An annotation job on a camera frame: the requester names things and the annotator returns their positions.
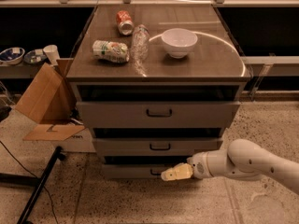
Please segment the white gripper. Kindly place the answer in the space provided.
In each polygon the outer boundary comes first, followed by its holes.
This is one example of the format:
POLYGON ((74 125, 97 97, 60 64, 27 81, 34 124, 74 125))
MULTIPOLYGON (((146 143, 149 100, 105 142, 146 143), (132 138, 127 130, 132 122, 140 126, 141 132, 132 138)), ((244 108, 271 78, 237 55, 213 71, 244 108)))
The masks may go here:
POLYGON ((197 153, 187 159, 187 163, 179 163, 161 173, 163 181, 189 179, 192 175, 198 179, 211 178, 207 165, 207 154, 197 153))

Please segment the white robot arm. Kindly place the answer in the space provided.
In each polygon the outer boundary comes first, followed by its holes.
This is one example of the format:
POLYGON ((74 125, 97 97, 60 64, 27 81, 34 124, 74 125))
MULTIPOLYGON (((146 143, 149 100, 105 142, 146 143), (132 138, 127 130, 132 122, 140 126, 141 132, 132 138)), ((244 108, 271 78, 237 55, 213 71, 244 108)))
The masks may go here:
POLYGON ((163 181, 224 176, 234 180, 258 180, 266 175, 299 194, 299 164, 246 140, 234 140, 226 149, 196 153, 186 162, 161 173, 163 181))

